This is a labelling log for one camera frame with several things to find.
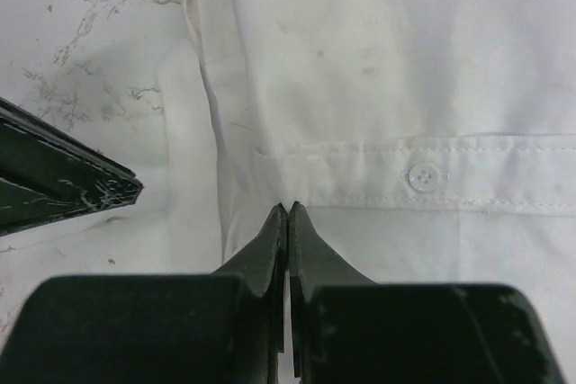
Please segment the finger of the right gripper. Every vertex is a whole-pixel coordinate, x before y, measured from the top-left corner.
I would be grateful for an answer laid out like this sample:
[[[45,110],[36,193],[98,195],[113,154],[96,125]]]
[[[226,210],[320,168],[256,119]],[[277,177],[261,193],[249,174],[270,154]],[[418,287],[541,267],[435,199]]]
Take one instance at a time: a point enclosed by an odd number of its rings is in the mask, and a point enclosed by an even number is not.
[[[132,205],[143,184],[128,168],[3,99],[3,236]]]

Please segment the white long sleeve shirt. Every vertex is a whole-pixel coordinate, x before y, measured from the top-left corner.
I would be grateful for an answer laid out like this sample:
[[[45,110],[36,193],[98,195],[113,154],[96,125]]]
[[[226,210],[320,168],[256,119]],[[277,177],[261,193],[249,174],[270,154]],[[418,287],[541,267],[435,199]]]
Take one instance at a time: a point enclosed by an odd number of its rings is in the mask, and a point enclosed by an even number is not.
[[[575,0],[182,0],[173,266],[277,203],[380,281],[575,291]]]

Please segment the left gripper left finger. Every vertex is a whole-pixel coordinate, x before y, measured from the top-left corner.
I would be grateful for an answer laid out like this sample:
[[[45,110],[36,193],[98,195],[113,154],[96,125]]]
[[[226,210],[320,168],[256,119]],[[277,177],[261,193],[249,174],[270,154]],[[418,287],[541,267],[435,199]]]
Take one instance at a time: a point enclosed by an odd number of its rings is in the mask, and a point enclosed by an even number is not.
[[[1,353],[4,383],[275,383],[287,214],[214,272],[43,282]]]

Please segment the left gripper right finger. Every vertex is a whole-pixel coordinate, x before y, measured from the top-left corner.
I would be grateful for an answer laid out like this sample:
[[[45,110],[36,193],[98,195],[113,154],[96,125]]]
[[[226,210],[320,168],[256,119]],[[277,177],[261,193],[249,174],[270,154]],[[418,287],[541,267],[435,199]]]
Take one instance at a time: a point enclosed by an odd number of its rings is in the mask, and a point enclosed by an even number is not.
[[[528,299],[478,283],[376,283],[287,219],[295,377],[301,383],[562,383]]]

